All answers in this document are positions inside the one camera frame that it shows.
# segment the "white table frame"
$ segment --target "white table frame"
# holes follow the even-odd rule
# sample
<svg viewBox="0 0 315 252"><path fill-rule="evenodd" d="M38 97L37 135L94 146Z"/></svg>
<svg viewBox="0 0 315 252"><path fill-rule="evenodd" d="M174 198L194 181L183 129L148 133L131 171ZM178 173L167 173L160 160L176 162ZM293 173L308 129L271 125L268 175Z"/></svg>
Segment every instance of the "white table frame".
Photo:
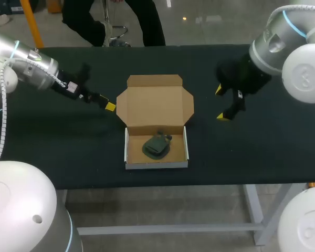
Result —
<svg viewBox="0 0 315 252"><path fill-rule="evenodd" d="M153 233L195 233L195 232L231 232L253 231L257 246L266 245L275 233L282 211L288 202L306 188L306 184L283 184L277 193L270 209L264 216L255 185L244 185L251 223L236 224L180 224L180 225L144 225L113 227L80 227L80 235L111 234L153 234ZM63 190L62 200L65 203L67 190Z"/></svg>

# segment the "black pants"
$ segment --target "black pants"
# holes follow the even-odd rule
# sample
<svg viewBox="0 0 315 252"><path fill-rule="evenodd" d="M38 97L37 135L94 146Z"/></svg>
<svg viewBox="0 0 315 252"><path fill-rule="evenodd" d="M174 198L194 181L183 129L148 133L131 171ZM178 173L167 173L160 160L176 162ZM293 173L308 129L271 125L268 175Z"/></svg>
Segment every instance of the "black pants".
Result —
<svg viewBox="0 0 315 252"><path fill-rule="evenodd" d="M165 46L163 30L153 0L125 0L138 17L145 46ZM63 23L94 46L102 46L104 25L95 21L90 8L94 0L65 0Z"/></svg>

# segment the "black tablecloth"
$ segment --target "black tablecloth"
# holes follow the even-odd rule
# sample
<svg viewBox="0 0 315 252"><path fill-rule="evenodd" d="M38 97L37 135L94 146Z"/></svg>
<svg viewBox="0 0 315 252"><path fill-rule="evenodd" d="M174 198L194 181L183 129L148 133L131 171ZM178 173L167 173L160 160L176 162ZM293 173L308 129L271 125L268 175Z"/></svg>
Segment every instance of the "black tablecloth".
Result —
<svg viewBox="0 0 315 252"><path fill-rule="evenodd" d="M215 65L247 50L246 45L44 49L65 70L90 64L87 85L113 102L129 75L180 75L195 103L186 125L189 167L126 171L125 125L116 114L26 85L8 97L2 160L38 167L58 189L314 182L315 105L291 98L280 78L247 97L247 111L234 121L216 120L232 94L215 96Z"/></svg>

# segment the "gray floor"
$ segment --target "gray floor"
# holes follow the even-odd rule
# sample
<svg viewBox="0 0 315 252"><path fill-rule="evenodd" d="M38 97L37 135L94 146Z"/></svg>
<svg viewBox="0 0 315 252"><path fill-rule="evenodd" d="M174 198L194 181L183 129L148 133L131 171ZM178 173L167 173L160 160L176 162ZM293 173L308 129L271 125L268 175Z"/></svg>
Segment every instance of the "gray floor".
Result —
<svg viewBox="0 0 315 252"><path fill-rule="evenodd" d="M155 0L168 45L250 43L264 28L271 11L288 0ZM91 13L102 20L102 6ZM45 46L90 46L61 22L60 14L36 15ZM33 46L23 15L0 28ZM136 16L126 3L111 4L111 22L126 25L124 40L143 46ZM264 212L279 185L260 185ZM144 224L218 223L249 221L242 187L180 186L69 191L67 207L78 227ZM109 235L83 237L85 252L97 251L279 251L276 237L265 247L254 246L249 232L214 234Z"/></svg>

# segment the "open cardboard box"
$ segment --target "open cardboard box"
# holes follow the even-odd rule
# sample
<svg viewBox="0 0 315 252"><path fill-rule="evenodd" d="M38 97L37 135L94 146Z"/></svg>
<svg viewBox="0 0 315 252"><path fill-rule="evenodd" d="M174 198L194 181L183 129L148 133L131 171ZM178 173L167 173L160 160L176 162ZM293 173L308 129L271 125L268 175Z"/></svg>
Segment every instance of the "open cardboard box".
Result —
<svg viewBox="0 0 315 252"><path fill-rule="evenodd" d="M194 98L178 75L132 75L117 97L117 115L126 123L126 169L188 167L184 124L194 113ZM170 152L153 160L142 152L144 143L158 131L172 135Z"/></svg>

